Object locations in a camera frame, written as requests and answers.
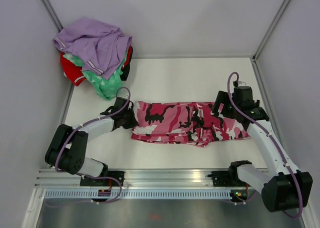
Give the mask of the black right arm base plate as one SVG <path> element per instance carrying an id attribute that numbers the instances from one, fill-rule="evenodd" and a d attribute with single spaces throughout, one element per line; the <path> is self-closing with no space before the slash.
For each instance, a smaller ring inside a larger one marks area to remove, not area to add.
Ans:
<path id="1" fill-rule="evenodd" d="M 227 170 L 212 171 L 207 175 L 214 187 L 246 187 L 246 183 L 234 178 Z"/>

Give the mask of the pink camouflage trousers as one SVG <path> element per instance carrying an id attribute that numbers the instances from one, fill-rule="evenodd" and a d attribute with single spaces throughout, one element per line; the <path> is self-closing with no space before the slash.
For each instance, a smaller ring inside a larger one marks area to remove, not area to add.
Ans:
<path id="1" fill-rule="evenodd" d="M 138 123 L 133 140 L 159 144 L 189 144 L 205 147 L 211 142 L 248 139 L 249 134 L 235 119 L 213 113 L 212 102 L 134 104 Z"/>

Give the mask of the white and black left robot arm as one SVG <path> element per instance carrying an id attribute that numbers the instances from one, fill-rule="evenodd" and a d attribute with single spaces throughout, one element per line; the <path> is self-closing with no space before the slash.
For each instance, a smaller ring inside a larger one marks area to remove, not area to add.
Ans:
<path id="1" fill-rule="evenodd" d="M 87 176 L 97 186 L 104 186 L 109 180 L 108 165 L 86 157 L 88 143 L 118 128 L 131 129 L 137 125 L 133 102 L 117 97 L 114 105 L 93 120 L 75 127 L 61 124 L 52 138 L 44 160 L 59 172 Z"/>

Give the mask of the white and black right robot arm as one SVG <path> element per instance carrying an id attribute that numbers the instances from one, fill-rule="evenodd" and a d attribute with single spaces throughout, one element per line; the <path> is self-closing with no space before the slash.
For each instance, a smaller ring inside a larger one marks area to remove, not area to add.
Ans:
<path id="1" fill-rule="evenodd" d="M 212 111 L 243 126 L 268 170 L 263 173 L 248 160 L 234 161 L 228 168 L 228 181 L 234 186 L 244 182 L 254 188 L 270 212 L 295 208 L 302 212 L 308 204 L 313 178 L 309 172 L 300 171 L 284 151 L 266 111 L 253 100 L 251 87 L 234 87 L 233 93 L 219 91 Z"/>

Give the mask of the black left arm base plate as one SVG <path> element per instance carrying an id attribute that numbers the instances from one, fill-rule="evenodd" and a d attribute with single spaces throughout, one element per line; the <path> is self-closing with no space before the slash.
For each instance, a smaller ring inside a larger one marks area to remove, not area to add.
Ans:
<path id="1" fill-rule="evenodd" d="M 80 186 L 83 187 L 120 187 L 123 186 L 125 180 L 125 172 L 120 170 L 111 170 L 108 172 L 109 178 L 97 179 L 84 177 L 80 180 Z"/>

